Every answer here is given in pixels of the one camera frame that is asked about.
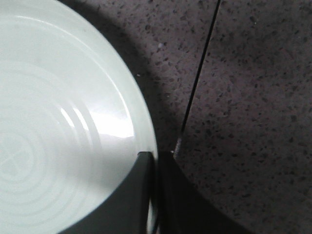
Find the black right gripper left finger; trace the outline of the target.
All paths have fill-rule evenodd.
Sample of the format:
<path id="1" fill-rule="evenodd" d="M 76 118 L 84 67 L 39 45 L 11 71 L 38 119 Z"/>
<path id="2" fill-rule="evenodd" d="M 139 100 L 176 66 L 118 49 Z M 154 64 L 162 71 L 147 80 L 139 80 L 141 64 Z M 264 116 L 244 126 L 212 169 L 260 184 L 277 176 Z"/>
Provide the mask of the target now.
<path id="1" fill-rule="evenodd" d="M 154 157 L 138 153 L 129 174 L 94 211 L 63 234 L 152 234 Z"/>

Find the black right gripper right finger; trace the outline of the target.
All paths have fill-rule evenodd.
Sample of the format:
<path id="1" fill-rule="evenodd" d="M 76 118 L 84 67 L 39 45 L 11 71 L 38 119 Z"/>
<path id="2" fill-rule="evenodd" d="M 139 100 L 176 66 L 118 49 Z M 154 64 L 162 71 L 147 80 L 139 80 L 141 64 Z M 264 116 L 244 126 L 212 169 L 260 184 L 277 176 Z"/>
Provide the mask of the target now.
<path id="1" fill-rule="evenodd" d="M 172 152 L 158 153 L 161 234 L 251 234 L 206 200 L 184 175 Z"/>

